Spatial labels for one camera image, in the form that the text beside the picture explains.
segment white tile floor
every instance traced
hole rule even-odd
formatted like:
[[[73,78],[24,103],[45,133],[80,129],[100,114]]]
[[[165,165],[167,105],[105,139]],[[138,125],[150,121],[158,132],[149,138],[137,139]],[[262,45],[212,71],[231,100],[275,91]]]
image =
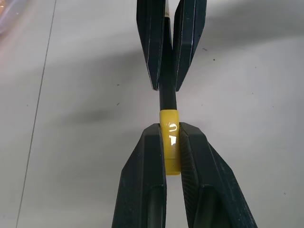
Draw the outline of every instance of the white tile floor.
[[[30,1],[0,37],[1,228],[18,218],[17,228],[110,227],[120,171],[158,122],[136,0],[54,5]],[[178,93],[180,120],[231,166],[259,227],[304,223],[303,10],[301,0],[209,1]],[[187,227],[180,179],[168,189],[167,227]]]

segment gray floor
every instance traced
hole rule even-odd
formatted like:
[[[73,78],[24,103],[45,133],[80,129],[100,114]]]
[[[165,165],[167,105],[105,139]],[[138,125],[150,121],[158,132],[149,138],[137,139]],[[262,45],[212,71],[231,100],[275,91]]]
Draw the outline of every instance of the gray floor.
[[[304,223],[303,10],[209,1],[178,92],[180,120],[231,166],[259,227]],[[120,171],[158,122],[135,15],[136,0],[31,0],[0,37],[1,228],[111,226]],[[179,177],[167,205],[167,227],[187,227]]]

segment black clamp jaw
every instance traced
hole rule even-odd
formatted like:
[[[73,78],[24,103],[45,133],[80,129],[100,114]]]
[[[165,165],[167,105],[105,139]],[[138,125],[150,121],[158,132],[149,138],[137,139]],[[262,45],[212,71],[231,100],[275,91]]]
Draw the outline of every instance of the black clamp jaw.
[[[205,16],[206,0],[180,0],[172,46],[165,0],[137,1],[138,31],[152,87],[160,93],[161,112],[177,113],[175,91],[190,67]],[[257,228],[232,170],[206,136],[178,118],[175,123],[189,228]],[[125,164],[112,228],[165,228],[168,132],[164,131],[158,123],[146,128]]]

